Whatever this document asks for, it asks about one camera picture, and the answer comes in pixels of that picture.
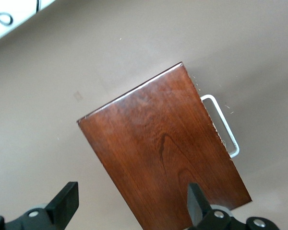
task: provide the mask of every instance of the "bolt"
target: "bolt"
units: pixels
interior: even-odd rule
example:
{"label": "bolt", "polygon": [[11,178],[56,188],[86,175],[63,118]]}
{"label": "bolt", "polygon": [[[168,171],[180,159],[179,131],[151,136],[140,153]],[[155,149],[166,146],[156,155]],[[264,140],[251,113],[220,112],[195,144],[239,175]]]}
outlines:
{"label": "bolt", "polygon": [[29,217],[36,217],[38,215],[38,211],[33,211],[29,213]]}
{"label": "bolt", "polygon": [[257,225],[258,227],[262,227],[262,228],[265,227],[265,223],[264,223],[261,219],[255,219],[253,222],[254,222],[254,224]]}
{"label": "bolt", "polygon": [[215,216],[218,218],[224,218],[224,213],[221,211],[215,211]]}

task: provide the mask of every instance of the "wood grain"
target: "wood grain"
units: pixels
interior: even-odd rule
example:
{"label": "wood grain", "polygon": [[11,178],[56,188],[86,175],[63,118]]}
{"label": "wood grain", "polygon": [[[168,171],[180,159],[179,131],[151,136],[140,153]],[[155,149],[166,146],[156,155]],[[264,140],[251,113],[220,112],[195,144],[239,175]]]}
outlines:
{"label": "wood grain", "polygon": [[144,230],[192,225],[191,182],[211,204],[251,201],[182,63],[78,124]]}

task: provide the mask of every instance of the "silver screw head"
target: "silver screw head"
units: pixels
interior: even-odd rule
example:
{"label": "silver screw head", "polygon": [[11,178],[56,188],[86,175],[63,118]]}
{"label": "silver screw head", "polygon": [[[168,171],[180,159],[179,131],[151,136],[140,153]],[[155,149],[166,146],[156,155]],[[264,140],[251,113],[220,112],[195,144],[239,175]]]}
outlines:
{"label": "silver screw head", "polygon": [[224,213],[221,211],[215,211],[215,216],[218,218],[224,218]]}
{"label": "silver screw head", "polygon": [[36,217],[39,214],[38,211],[33,211],[29,213],[29,217]]}
{"label": "silver screw head", "polygon": [[257,225],[258,227],[262,227],[262,228],[265,227],[265,223],[264,223],[261,219],[255,219],[255,220],[253,221],[253,223],[254,223],[255,225]]}

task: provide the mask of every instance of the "white surface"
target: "white surface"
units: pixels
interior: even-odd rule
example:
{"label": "white surface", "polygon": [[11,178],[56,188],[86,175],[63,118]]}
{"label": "white surface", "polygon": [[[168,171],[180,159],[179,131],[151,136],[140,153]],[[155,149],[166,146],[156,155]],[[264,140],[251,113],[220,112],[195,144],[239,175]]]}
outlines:
{"label": "white surface", "polygon": [[[41,0],[40,10],[53,1]],[[13,18],[13,23],[9,26],[4,26],[0,23],[1,38],[36,14],[36,0],[0,0],[0,12],[9,13]]]}
{"label": "white surface", "polygon": [[56,0],[2,38],[0,214],[78,181],[68,230],[141,229],[76,120],[179,61],[239,142],[234,216],[288,230],[287,1]]}

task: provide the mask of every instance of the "metal handle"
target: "metal handle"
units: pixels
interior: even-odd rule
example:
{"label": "metal handle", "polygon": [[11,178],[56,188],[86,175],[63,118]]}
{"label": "metal handle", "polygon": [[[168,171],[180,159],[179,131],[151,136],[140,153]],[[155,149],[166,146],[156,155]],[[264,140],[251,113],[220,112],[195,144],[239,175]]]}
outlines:
{"label": "metal handle", "polygon": [[228,125],[228,123],[227,123],[227,121],[226,121],[226,119],[225,119],[225,117],[224,117],[224,115],[223,115],[223,113],[221,111],[221,108],[218,105],[218,103],[216,102],[216,99],[215,99],[214,96],[212,96],[210,94],[207,94],[207,95],[204,95],[204,96],[201,97],[202,101],[205,100],[205,99],[210,99],[213,102],[213,105],[215,106],[217,112],[219,113],[219,116],[220,116],[220,118],[221,118],[221,120],[222,120],[222,122],[224,124],[224,127],[225,127],[226,131],[228,132],[228,135],[229,135],[229,137],[230,137],[230,139],[231,139],[231,141],[232,141],[232,143],[233,143],[233,145],[234,145],[234,147],[236,149],[235,151],[232,151],[232,152],[229,153],[230,157],[234,158],[235,156],[237,156],[239,154],[240,148],[239,148],[239,145],[238,145],[238,143],[237,143],[232,131],[229,128],[229,125]]}

